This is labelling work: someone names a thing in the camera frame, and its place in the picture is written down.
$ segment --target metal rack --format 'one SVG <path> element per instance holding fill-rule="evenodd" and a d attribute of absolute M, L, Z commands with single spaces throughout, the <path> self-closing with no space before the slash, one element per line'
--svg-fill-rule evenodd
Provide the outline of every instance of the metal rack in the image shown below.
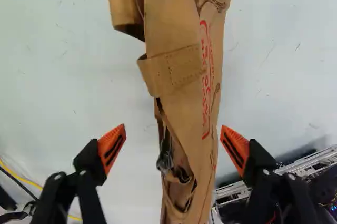
<path fill-rule="evenodd" d="M 326 169 L 337 164 L 337 145 L 333 145 L 327 149 L 317 151 L 306 157 L 297 159 L 288 165 L 280 165 L 275 170 L 277 174 L 294 173 L 307 182 L 314 177 L 319 176 Z M 214 206 L 211 209 L 211 221 L 213 224 L 213 212 L 218 213 L 219 208 L 227 204 L 238 201 L 246 201 L 250 196 L 251 188 L 247 187 L 243 181 L 239 181 L 228 186 L 216 189 L 216 197 Z"/>

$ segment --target tan fabric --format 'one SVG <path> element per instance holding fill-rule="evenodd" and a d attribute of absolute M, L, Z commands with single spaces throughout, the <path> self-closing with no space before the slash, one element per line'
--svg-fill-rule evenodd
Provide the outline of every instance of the tan fabric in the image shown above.
<path fill-rule="evenodd" d="M 231 0 L 109 0 L 113 25 L 145 40 L 155 98 L 161 223 L 207 223 L 217 163 L 223 30 Z"/>

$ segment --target fabric strap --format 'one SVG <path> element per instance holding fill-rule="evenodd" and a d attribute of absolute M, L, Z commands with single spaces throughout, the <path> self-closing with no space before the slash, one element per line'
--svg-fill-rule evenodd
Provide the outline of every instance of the fabric strap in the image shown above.
<path fill-rule="evenodd" d="M 205 71 L 197 44 L 153 57 L 145 54 L 137 63 L 150 95 L 155 98 L 193 82 Z"/>

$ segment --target red wire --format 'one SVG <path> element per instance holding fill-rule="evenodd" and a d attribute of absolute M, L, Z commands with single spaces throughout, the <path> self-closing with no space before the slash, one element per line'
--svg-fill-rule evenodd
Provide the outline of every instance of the red wire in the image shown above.
<path fill-rule="evenodd" d="M 276 212 L 274 211 L 273 217 L 267 222 L 267 224 L 272 224 L 275 219 L 276 219 Z"/>

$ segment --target white backdrop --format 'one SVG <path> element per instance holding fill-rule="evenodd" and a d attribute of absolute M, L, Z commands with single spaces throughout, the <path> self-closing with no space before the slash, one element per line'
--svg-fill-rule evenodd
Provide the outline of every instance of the white backdrop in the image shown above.
<path fill-rule="evenodd" d="M 274 155 L 336 141 L 335 2 L 232 0 L 219 129 L 256 138 Z M 72 172 L 89 139 L 125 123 L 127 142 L 101 202 L 109 223 L 158 223 L 157 128 L 136 66 L 144 44 L 113 30 L 107 0 L 0 4 L 1 156 L 43 184 Z M 233 171 L 220 147 L 217 181 Z"/>

